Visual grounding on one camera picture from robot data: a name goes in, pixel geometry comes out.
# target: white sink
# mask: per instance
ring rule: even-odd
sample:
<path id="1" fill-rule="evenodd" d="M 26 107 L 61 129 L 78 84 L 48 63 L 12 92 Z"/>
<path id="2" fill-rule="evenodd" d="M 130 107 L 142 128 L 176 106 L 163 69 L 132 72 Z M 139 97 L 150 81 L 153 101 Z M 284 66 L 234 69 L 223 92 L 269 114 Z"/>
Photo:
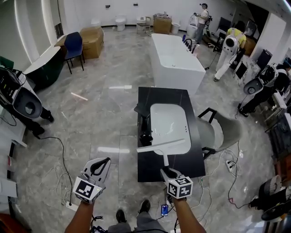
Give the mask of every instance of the white sink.
<path id="1" fill-rule="evenodd" d="M 164 149 L 168 155 L 185 154 L 191 148 L 185 111 L 175 104 L 154 104 L 151 106 L 152 146 L 184 139 L 182 143 Z M 161 150 L 155 153 L 163 155 Z"/>

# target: forearm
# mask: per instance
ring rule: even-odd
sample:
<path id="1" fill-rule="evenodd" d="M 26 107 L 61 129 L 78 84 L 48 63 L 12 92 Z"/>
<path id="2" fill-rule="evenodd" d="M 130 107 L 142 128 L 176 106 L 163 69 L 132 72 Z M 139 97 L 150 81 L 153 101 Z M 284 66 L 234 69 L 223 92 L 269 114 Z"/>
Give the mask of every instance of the forearm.
<path id="1" fill-rule="evenodd" d="M 173 198 L 173 202 L 176 208 L 181 233 L 206 233 L 195 218 L 186 200 L 177 200 Z"/>
<path id="2" fill-rule="evenodd" d="M 93 207 L 94 204 L 89 205 L 81 202 L 65 233 L 88 233 L 90 231 Z"/>

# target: gray pants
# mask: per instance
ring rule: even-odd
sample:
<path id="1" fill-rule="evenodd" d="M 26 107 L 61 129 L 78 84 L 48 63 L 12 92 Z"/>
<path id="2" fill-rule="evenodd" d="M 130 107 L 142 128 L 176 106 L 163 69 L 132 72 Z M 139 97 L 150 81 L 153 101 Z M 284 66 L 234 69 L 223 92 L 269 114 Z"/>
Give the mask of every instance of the gray pants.
<path id="1" fill-rule="evenodd" d="M 149 229 L 160 229 L 163 230 L 163 227 L 160 223 L 152 219 L 149 213 L 142 212 L 137 216 L 137 228 L 136 231 L 143 231 Z M 108 228 L 108 233 L 128 233 L 131 232 L 130 225 L 128 223 L 118 223 L 114 226 Z M 161 233 L 161 231 L 151 231 L 151 233 Z"/>
<path id="2" fill-rule="evenodd" d="M 204 30 L 205 24 L 198 23 L 197 25 L 197 31 L 194 35 L 194 39 L 197 43 L 201 43 L 202 37 L 203 37 L 203 30 Z"/>

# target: blue chair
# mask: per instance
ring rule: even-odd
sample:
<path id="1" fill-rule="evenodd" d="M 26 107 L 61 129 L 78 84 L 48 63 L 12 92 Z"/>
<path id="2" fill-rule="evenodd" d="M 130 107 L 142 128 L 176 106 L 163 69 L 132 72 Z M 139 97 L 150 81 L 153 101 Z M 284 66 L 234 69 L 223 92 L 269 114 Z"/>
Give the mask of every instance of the blue chair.
<path id="1" fill-rule="evenodd" d="M 71 59 L 78 56 L 80 57 L 82 69 L 84 71 L 81 55 L 83 57 L 84 63 L 85 63 L 85 59 L 84 59 L 84 54 L 83 54 L 82 37 L 79 34 L 79 32 L 74 32 L 67 35 L 64 44 L 65 44 L 65 47 L 67 48 L 67 54 L 65 56 L 65 60 L 67 61 L 70 73 L 72 74 L 72 71 L 69 65 L 69 60 L 71 62 L 71 65 L 73 66 Z"/>

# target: smartphone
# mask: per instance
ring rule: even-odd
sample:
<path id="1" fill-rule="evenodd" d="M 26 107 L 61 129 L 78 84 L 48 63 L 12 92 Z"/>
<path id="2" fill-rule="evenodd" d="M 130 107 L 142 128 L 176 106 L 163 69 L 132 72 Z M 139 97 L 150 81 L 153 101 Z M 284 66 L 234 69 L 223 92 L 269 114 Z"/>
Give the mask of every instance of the smartphone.
<path id="1" fill-rule="evenodd" d="M 161 211 L 161 216 L 168 216 L 168 205 L 162 205 Z"/>

